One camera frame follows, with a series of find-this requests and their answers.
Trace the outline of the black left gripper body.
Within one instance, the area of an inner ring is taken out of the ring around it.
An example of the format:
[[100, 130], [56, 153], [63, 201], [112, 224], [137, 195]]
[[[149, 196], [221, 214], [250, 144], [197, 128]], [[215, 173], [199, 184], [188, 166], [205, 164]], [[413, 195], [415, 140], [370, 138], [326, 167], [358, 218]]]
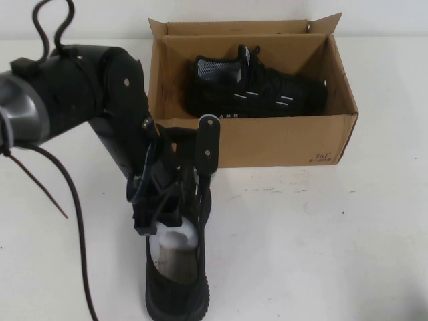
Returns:
[[128, 188], [167, 188], [179, 175], [172, 144], [195, 129], [165, 128], [147, 110], [104, 112], [90, 126], [127, 179]]

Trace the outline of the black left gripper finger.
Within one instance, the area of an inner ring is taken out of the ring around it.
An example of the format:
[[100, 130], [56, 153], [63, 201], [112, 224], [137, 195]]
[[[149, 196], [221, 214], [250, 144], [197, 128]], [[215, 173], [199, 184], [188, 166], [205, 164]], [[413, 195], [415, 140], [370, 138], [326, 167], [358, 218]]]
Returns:
[[210, 177], [219, 166], [221, 124], [213, 114], [199, 119], [196, 135], [196, 170], [200, 177]]

